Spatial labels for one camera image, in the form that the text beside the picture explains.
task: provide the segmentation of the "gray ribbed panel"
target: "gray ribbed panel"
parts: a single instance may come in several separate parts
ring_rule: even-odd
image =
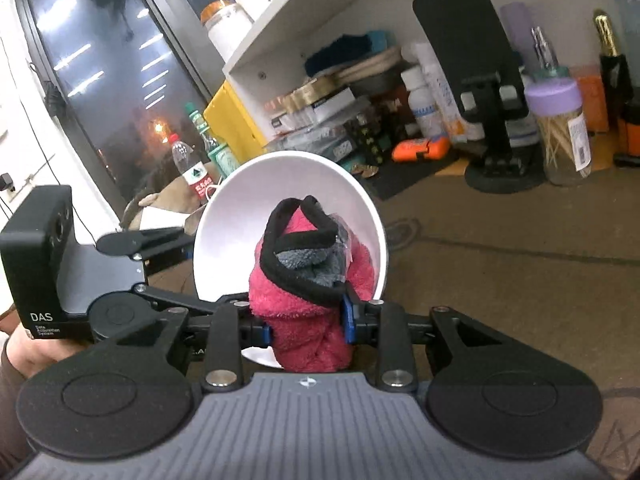
[[[76,464],[38,455],[18,480],[604,480],[578,452],[515,463],[441,436],[415,400],[362,374],[256,374],[210,395],[175,438],[141,456]]]

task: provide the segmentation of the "purple object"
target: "purple object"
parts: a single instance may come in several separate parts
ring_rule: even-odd
[[[522,2],[513,2],[500,7],[502,25],[514,50],[517,50],[527,71],[533,74],[540,69],[538,56],[534,50],[531,29],[535,27],[529,7]]]
[[[529,110],[537,117],[554,117],[582,106],[582,94],[575,79],[548,79],[524,90]]]

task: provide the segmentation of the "folded towel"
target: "folded towel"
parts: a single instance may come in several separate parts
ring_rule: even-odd
[[[249,301],[253,313],[273,329],[273,350],[282,367],[304,373],[347,368],[353,349],[340,325],[344,285],[336,277],[346,270],[357,295],[370,300],[375,278],[369,250],[307,197],[280,203],[255,259]]]

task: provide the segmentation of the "gold bottle top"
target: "gold bottle top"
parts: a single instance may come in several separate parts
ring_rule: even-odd
[[[618,40],[609,15],[604,10],[596,9],[593,13],[593,22],[596,25],[598,36],[600,37],[603,56],[620,56],[622,53],[618,47]]]

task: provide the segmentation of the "green bottle cap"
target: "green bottle cap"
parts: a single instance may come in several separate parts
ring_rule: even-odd
[[[184,105],[184,110],[187,112],[187,115],[191,115],[194,112],[197,112],[198,109],[196,108],[196,105],[193,103],[187,103]]]

